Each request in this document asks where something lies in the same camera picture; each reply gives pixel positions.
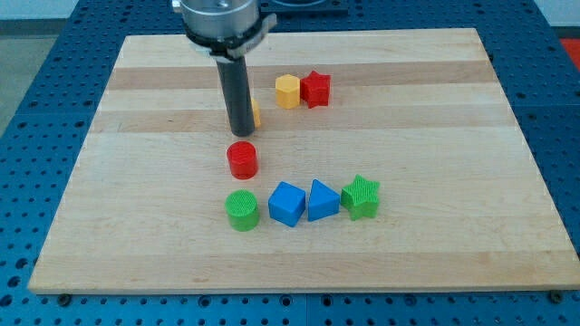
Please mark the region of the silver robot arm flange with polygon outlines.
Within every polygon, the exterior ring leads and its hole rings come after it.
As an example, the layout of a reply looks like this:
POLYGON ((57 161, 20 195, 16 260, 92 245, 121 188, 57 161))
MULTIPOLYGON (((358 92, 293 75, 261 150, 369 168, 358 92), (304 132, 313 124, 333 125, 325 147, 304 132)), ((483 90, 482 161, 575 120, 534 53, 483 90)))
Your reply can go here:
POLYGON ((169 5, 197 51, 221 63, 244 58, 277 24, 275 14, 261 14, 257 0, 170 0, 169 5))

